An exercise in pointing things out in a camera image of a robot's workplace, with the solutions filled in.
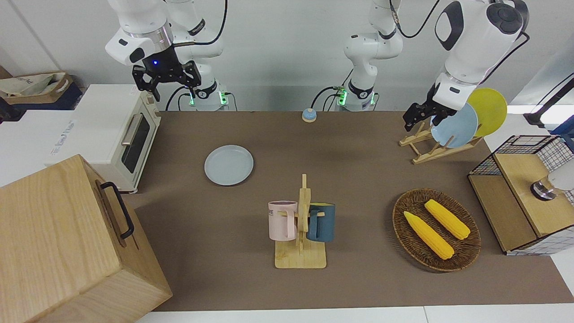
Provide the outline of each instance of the wicker basket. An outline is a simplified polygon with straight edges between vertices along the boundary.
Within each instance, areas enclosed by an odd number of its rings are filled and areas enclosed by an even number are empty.
[[[470,229],[470,235],[458,240],[446,230],[425,208],[424,203],[434,199],[456,215]],[[409,211],[423,219],[454,248],[455,255],[442,260],[414,232],[403,212]],[[404,193],[393,208],[393,228],[403,248],[421,264],[436,271],[450,272],[465,269],[478,257],[480,233],[474,219],[456,200],[439,191],[416,189]]]

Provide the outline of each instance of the dark blue mug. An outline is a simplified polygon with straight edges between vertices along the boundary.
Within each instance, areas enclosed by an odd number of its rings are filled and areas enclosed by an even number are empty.
[[[307,239],[317,242],[330,242],[335,238],[335,205],[331,203],[311,203],[309,207],[309,232]]]

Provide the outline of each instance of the yellow corn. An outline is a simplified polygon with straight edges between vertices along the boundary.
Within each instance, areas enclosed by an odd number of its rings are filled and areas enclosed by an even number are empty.
[[[466,224],[462,223],[456,215],[452,214],[452,212],[434,199],[430,199],[425,203],[425,208],[457,239],[466,239],[470,234],[470,229]]]
[[[451,245],[449,245],[443,237],[426,224],[423,219],[407,211],[405,211],[405,217],[409,222],[410,227],[413,228],[424,243],[426,243],[441,259],[450,259],[455,254],[455,250],[452,249]]]

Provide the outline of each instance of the yellow plate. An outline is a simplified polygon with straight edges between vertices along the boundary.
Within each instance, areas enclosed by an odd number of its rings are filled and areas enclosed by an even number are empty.
[[[498,130],[506,120],[506,100],[500,92],[483,87],[476,89],[468,97],[478,116],[479,129],[476,137],[483,137]]]

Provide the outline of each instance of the oven window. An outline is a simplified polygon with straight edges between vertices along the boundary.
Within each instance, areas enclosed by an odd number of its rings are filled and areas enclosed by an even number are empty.
[[[142,118],[138,130],[135,133],[134,141],[131,145],[127,146],[123,151],[122,163],[126,166],[130,173],[134,173],[135,166],[138,164],[139,156],[145,145],[145,140],[149,133],[149,123],[146,118]]]

